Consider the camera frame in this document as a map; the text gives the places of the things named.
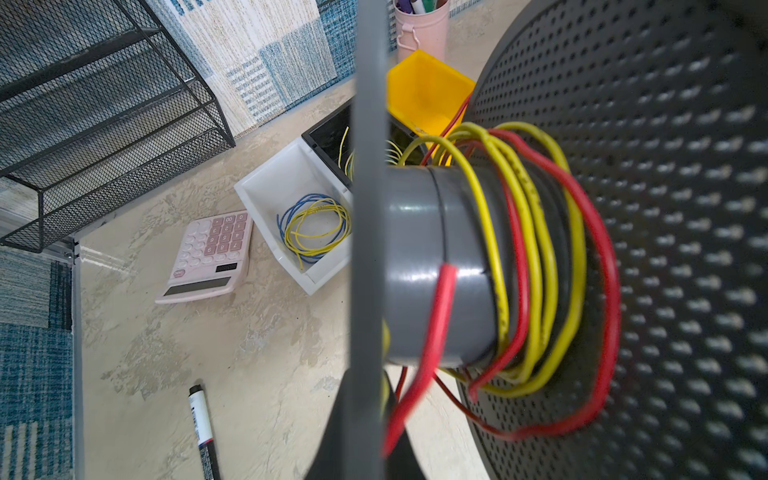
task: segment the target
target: yellow plastic bin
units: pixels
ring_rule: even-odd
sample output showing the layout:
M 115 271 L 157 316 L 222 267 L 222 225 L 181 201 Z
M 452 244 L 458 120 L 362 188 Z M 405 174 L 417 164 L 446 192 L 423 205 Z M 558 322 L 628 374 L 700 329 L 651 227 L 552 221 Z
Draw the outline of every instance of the yellow plastic bin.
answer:
M 440 135 L 474 89 L 474 81 L 417 50 L 387 74 L 387 108 L 417 134 Z

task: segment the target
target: metal handle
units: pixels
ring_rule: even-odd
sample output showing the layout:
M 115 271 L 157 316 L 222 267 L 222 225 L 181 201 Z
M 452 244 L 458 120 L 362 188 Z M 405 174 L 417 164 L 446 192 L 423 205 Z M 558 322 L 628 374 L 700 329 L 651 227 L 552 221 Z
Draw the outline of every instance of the metal handle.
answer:
M 411 36 L 413 37 L 413 40 L 416 42 L 416 48 L 409 47 L 408 45 L 400 41 L 400 38 L 405 34 L 405 32 L 408 32 L 409 34 L 411 34 Z M 413 25 L 409 23 L 402 24 L 401 32 L 399 35 L 397 35 L 397 46 L 404 48 L 405 50 L 416 51 L 416 50 L 419 50 L 420 45 L 421 45 L 421 42 L 419 41 L 419 37 L 416 36 L 416 29 L 413 28 Z

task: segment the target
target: black perforated spool flange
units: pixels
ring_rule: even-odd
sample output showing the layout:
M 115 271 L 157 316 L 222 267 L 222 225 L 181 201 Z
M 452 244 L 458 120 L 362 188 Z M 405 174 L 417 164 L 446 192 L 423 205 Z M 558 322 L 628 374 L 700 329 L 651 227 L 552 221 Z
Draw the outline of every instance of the black perforated spool flange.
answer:
M 528 121 L 563 147 L 621 262 L 621 352 L 605 410 L 556 439 L 473 427 L 491 476 L 768 476 L 768 68 L 749 19 L 708 2 L 543 1 L 497 47 L 465 117 Z M 592 262 L 564 365 L 503 429 L 563 419 L 592 387 L 603 324 Z

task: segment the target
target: textured floor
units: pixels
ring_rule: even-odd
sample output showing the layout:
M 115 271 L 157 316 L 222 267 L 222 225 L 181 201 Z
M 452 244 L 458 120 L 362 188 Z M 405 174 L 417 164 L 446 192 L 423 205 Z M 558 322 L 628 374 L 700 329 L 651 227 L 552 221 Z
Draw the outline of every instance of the textured floor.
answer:
M 477 78 L 525 0 L 452 19 L 447 63 Z M 259 233 L 234 293 L 174 306 L 154 297 L 185 225 L 241 209 L 233 185 L 353 95 L 346 81 L 238 140 L 85 237 L 86 476 L 202 478 L 187 403 L 202 380 L 222 476 L 302 478 L 345 369 L 349 271 L 308 297 Z M 487 478 L 465 419 L 438 389 L 408 424 L 428 478 Z

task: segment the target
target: white plastic bin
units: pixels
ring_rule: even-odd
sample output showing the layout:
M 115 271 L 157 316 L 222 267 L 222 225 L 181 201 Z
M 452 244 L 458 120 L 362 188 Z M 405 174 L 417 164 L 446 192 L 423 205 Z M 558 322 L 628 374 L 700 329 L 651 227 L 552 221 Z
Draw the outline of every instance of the white plastic bin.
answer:
M 304 263 L 303 270 L 300 269 L 296 254 L 288 250 L 280 239 L 276 216 L 283 215 L 304 195 L 329 195 L 352 213 L 352 192 L 336 178 L 301 137 L 237 182 L 235 191 L 277 261 L 308 295 L 315 293 L 349 262 L 352 255 L 352 235 L 314 265 Z M 313 219 L 315 223 L 309 225 L 310 220 L 306 221 L 306 232 L 310 234 L 331 230 L 338 222 L 338 218 L 334 218 L 332 214 L 313 217 L 318 217 Z

